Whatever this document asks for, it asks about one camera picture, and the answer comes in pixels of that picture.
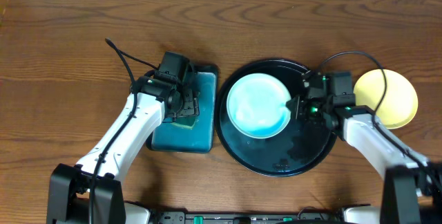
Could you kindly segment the black rectangular water tray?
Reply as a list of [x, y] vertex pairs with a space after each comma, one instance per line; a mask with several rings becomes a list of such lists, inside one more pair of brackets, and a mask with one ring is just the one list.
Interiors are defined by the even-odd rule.
[[218, 67], [195, 66], [196, 74], [190, 85], [200, 92], [199, 116], [192, 129], [172, 126], [175, 120], [165, 119], [147, 138], [146, 146], [152, 151], [208, 153], [213, 144], [215, 97], [218, 83]]

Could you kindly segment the yellow plate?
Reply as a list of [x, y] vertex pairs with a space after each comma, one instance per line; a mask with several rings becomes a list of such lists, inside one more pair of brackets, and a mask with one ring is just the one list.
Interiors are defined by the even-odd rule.
[[[412, 121], [418, 110], [418, 97], [412, 84], [401, 74], [384, 70], [387, 91], [376, 112], [388, 129], [398, 129]], [[368, 106], [375, 110], [385, 90], [380, 69], [363, 74], [355, 83], [354, 94], [357, 106]]]

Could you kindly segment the light blue plate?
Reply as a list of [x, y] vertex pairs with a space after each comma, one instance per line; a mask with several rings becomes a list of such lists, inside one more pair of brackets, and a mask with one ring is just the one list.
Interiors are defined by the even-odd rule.
[[271, 138], [289, 124], [291, 99], [287, 87], [266, 73], [252, 73], [234, 82], [226, 100], [227, 114], [233, 126], [255, 139]]

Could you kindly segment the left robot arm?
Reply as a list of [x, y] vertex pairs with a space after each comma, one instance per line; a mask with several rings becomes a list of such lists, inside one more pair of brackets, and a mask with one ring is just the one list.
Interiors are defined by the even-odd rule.
[[122, 183], [146, 140], [166, 119], [199, 114], [200, 92], [141, 77], [103, 138], [73, 166], [59, 164], [50, 176], [47, 223], [148, 223], [151, 212], [127, 203]]

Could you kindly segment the green scrubbing sponge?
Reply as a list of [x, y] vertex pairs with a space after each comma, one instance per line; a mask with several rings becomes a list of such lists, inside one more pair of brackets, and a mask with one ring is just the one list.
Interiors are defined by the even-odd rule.
[[171, 123], [172, 126], [182, 129], [192, 129], [197, 122], [195, 116], [176, 118], [174, 122]]

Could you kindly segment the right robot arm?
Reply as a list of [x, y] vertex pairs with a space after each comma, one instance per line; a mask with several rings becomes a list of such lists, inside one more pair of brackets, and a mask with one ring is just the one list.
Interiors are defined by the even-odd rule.
[[404, 144], [368, 106], [357, 106], [349, 73], [306, 73], [306, 93], [286, 103], [296, 119], [329, 129], [359, 151], [384, 181], [381, 207], [343, 211], [348, 223], [440, 223], [441, 164]]

